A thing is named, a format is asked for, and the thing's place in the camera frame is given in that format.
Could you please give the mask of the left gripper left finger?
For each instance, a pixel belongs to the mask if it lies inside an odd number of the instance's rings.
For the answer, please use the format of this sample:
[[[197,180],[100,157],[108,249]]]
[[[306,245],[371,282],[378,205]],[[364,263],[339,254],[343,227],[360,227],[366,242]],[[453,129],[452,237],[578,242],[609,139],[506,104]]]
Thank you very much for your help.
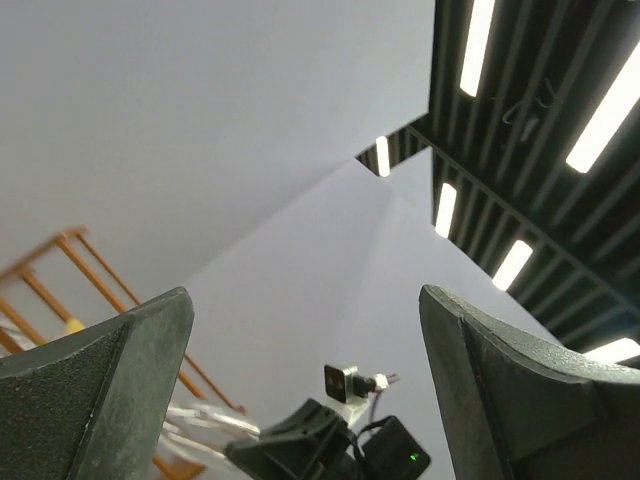
[[[177,287],[3,358],[2,478],[146,478],[193,320]]]

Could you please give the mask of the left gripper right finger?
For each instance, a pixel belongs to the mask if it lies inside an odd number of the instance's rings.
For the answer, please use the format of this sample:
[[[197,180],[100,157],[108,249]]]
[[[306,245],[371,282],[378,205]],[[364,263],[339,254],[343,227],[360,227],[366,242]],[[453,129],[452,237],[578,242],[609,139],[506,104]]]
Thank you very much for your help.
[[[636,479],[639,372],[504,323],[434,285],[419,313],[459,479]]]

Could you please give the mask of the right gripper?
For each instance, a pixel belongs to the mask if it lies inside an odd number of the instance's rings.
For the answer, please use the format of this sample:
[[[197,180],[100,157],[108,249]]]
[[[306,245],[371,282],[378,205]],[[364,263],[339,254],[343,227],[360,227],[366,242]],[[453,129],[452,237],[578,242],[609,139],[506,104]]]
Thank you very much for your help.
[[[257,439],[228,443],[224,454],[252,479],[363,479],[354,442],[354,432],[338,413],[309,398]]]

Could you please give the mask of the clear wine glass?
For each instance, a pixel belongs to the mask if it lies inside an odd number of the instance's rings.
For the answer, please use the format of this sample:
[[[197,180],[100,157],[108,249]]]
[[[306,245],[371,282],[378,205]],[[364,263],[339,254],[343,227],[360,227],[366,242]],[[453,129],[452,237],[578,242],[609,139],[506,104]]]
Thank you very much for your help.
[[[170,402],[159,443],[176,455],[200,463],[222,461],[229,443],[256,441],[260,427],[229,407],[204,401]]]

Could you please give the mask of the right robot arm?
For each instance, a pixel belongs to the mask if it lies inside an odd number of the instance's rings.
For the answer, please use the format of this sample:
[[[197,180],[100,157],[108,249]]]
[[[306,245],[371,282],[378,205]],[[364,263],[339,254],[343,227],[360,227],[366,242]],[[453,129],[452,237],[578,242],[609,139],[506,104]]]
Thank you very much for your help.
[[[255,440],[224,449],[231,464],[253,479],[417,479],[431,457],[395,416],[353,432],[333,409],[307,399]]]

